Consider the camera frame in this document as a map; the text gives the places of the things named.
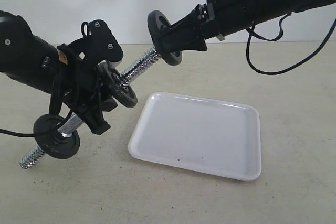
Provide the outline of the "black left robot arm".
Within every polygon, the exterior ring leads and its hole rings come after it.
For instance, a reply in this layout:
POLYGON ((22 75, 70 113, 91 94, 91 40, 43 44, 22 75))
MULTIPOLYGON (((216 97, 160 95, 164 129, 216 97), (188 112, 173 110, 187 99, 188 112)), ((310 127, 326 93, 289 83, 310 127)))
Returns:
POLYGON ((100 63, 119 63, 123 51, 103 20, 82 23, 81 32, 81 38, 55 47, 34 35, 21 16, 2 11, 1 73, 50 94, 50 115, 57 116, 66 104, 101 135, 110 128, 103 112, 117 104, 100 63))

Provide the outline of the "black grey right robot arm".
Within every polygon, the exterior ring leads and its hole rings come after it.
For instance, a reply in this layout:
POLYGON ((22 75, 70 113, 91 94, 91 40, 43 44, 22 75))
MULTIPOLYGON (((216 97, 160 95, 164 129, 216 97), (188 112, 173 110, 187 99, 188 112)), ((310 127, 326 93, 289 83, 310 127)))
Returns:
POLYGON ((206 0, 174 24, 159 25, 158 51, 206 51, 205 41, 245 30, 289 13, 334 4, 335 0, 206 0))

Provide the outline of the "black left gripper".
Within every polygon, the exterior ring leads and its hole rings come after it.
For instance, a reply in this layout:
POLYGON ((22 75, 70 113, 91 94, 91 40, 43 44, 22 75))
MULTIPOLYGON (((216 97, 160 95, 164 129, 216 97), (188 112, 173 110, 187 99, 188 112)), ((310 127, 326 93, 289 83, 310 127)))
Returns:
POLYGON ((63 103, 89 127, 95 135, 102 135, 110 129, 103 112, 118 107, 104 84, 101 63, 93 69, 84 66, 85 54, 80 52, 80 42, 57 46, 60 66, 52 84, 52 115, 57 115, 63 103))

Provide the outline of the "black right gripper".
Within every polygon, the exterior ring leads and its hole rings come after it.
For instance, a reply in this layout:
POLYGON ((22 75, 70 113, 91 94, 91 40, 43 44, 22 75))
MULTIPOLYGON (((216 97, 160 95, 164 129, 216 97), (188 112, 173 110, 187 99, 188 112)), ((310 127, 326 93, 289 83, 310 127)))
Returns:
POLYGON ((197 4, 189 14, 173 24, 162 14, 162 34, 157 37, 160 51, 163 53, 207 51, 205 40, 210 38, 225 40, 225 36, 220 31, 216 8, 217 0, 206 0, 206 3, 197 4), (178 34, 184 30, 187 34, 178 34))

